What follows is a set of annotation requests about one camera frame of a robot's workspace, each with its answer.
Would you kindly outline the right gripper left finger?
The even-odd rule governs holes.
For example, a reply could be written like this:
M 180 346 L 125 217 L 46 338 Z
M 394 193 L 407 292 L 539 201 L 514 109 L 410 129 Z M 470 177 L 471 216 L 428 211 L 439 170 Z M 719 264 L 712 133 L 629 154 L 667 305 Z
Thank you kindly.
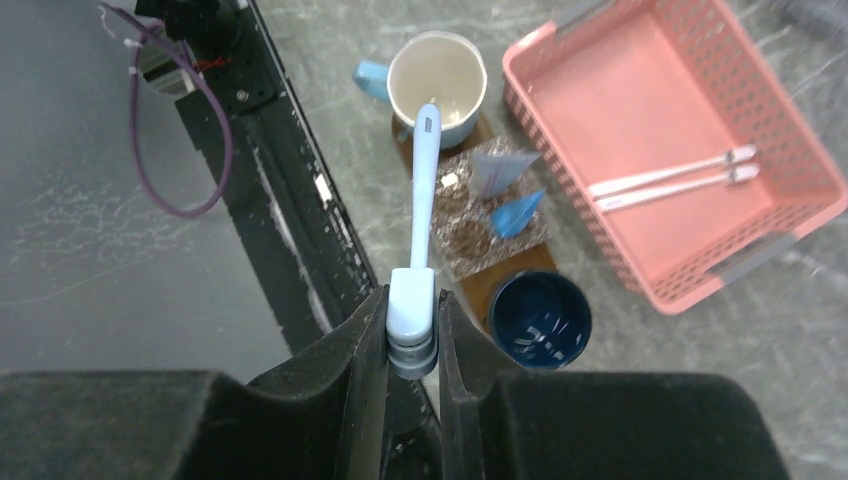
M 376 479 L 388 291 L 248 383 L 216 371 L 8 373 L 5 479 Z

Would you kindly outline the white toothbrush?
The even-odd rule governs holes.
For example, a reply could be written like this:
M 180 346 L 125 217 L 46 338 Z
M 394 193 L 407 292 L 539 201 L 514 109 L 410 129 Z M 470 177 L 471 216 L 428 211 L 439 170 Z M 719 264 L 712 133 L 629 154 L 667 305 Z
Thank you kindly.
M 595 198 L 622 193 L 636 187 L 667 180 L 675 176 L 692 173 L 695 171 L 724 166 L 729 167 L 751 160 L 757 153 L 757 147 L 753 144 L 742 145 L 732 148 L 718 156 L 677 165 L 669 168 L 653 170 L 625 177 L 614 178 L 595 183 L 588 187 L 588 193 Z

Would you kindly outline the light blue toothbrush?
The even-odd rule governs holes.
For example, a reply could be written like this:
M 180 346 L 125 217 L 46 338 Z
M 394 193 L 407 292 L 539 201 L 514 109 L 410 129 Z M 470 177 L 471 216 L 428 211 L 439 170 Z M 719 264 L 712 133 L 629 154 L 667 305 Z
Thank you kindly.
M 413 131 L 410 260 L 407 267 L 392 270 L 386 317 L 388 359 L 395 374 L 406 380 L 427 376 L 437 360 L 429 241 L 440 143 L 440 112 L 427 103 L 419 109 Z

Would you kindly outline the dark blue mug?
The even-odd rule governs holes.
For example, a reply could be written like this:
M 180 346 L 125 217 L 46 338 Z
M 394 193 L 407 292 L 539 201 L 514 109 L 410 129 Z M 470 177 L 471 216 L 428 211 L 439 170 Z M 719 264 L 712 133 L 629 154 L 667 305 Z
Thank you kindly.
M 494 292 L 486 319 L 493 341 L 517 363 L 559 369 L 585 350 L 593 327 L 583 291 L 565 276 L 525 270 Z

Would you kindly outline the pink plastic basket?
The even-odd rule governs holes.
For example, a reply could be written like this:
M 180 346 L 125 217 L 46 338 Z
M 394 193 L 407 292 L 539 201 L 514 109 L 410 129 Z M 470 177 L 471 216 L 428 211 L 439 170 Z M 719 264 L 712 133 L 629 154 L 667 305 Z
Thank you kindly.
M 847 184 L 722 1 L 582 1 L 502 59 L 504 99 L 625 286 L 676 315 L 841 214 Z M 745 144 L 752 180 L 618 212 L 591 185 Z

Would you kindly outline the blue toothpaste tube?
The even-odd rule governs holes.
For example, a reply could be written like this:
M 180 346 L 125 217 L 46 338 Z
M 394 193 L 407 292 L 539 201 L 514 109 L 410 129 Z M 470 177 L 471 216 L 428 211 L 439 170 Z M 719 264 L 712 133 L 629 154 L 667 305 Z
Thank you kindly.
M 490 216 L 493 232 L 501 238 L 521 234 L 533 219 L 545 193 L 545 190 L 539 190 L 497 207 Z

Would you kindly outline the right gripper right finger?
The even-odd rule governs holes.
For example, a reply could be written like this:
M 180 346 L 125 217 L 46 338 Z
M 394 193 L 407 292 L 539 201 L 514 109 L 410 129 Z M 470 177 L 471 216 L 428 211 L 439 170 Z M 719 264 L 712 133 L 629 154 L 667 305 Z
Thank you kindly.
M 729 378 L 528 369 L 439 298 L 447 479 L 786 479 L 748 393 Z

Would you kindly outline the white toothpaste tube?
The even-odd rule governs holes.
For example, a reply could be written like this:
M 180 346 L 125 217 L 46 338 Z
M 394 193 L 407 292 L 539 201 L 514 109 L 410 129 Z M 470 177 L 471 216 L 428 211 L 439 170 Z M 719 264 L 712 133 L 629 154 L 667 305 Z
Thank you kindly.
M 539 152 L 472 153 L 470 185 L 480 197 L 494 198 L 505 193 L 540 157 Z

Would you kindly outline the light blue mug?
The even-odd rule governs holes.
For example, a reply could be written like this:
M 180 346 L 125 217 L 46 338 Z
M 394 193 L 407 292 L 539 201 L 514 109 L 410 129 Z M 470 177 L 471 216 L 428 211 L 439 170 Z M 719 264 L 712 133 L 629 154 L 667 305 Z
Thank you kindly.
M 352 79 L 363 93 L 387 103 L 407 131 L 423 105 L 435 105 L 442 150 L 470 136 L 488 88 L 479 49 L 462 35 L 438 30 L 410 39 L 387 65 L 359 62 Z

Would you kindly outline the clear acrylic toothbrush holder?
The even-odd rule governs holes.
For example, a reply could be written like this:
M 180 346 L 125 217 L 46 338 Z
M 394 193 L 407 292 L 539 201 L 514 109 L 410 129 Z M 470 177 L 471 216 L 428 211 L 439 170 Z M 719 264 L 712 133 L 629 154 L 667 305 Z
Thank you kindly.
M 454 280 L 477 274 L 501 261 L 541 245 L 552 237 L 544 215 L 535 211 L 520 234 L 502 238 L 491 225 L 491 215 L 501 205 L 542 192 L 542 184 L 522 173 L 500 196 L 484 199 L 472 185 L 474 154 L 523 154 L 509 137 L 499 136 L 439 163 L 433 206 L 431 242 L 440 252 Z

